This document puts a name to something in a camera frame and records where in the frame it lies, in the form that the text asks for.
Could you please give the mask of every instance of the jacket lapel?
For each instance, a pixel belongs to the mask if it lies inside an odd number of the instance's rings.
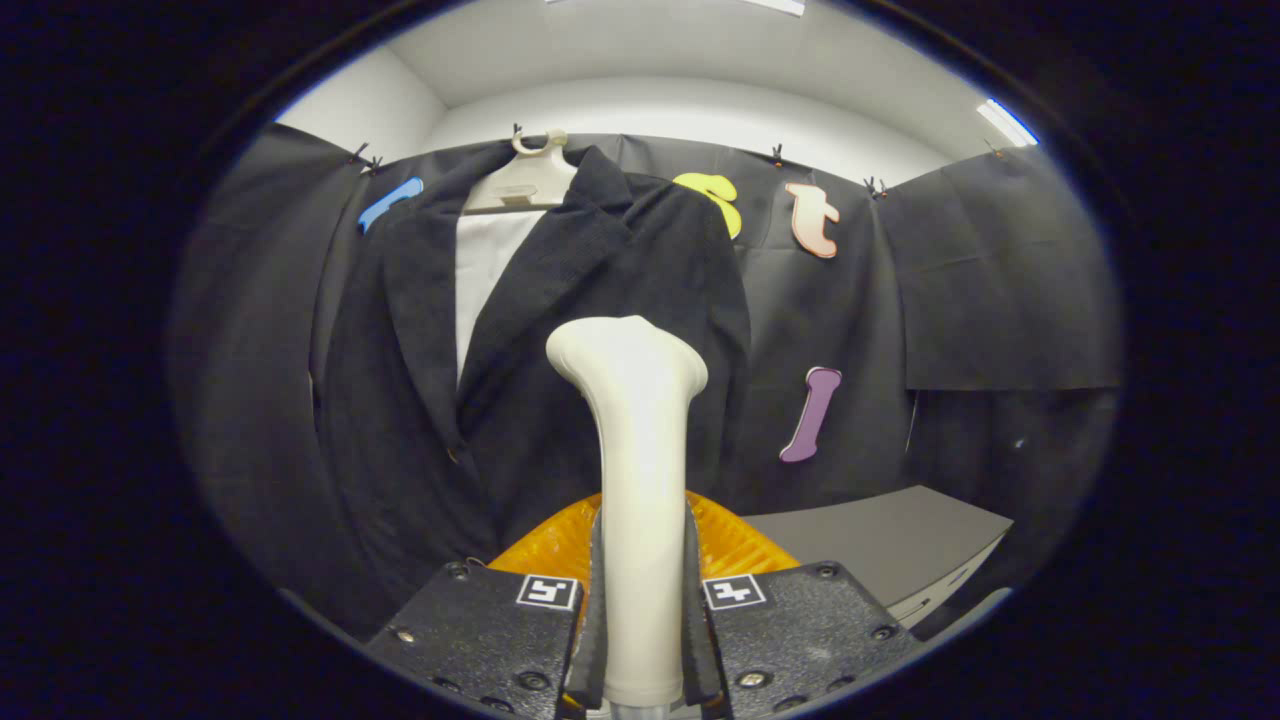
[[[458,387],[463,418],[488,405],[515,363],[530,360],[525,331],[631,238],[622,222],[631,205],[626,177],[598,149],[580,154],[564,202],[534,225],[476,318]]]
[[[401,356],[442,439],[461,441],[457,425],[454,251],[457,224],[471,187],[515,150],[495,145],[449,170],[380,233],[383,287]]]

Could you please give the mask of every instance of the orange mesh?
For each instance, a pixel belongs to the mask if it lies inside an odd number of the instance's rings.
[[[685,495],[698,524],[703,579],[800,566],[787,551],[722,505],[692,492]],[[591,584],[591,525],[599,511],[599,493],[570,505],[520,538],[489,568],[577,578],[582,583],[585,601]]]

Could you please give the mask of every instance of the ceiling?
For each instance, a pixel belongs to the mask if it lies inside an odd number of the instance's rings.
[[[390,49],[449,108],[575,79],[708,78],[820,100],[952,159],[1009,145],[977,113],[986,95],[826,1],[795,18],[740,0],[476,0]]]

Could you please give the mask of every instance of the ceiling light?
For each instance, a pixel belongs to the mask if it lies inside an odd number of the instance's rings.
[[[1009,142],[1014,143],[1014,147],[1039,145],[1036,136],[1023,123],[1018,122],[1018,118],[1012,117],[1009,110],[1004,109],[1000,102],[988,99],[982,105],[978,105],[978,113],[983,118],[987,118],[987,122],[996,126],[996,129],[1004,133],[1009,138]]]
[[[547,4],[559,3],[561,0],[547,0]],[[751,5],[759,5],[762,8],[769,8],[773,10],[781,10],[788,15],[800,17],[804,14],[804,0],[741,0],[742,3],[750,3]]]

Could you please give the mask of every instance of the white shirt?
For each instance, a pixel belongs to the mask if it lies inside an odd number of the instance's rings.
[[[547,210],[526,210],[458,218],[458,242],[453,264],[457,382],[462,382],[462,366],[480,310],[498,284],[502,272],[507,269],[511,256],[544,214]]]

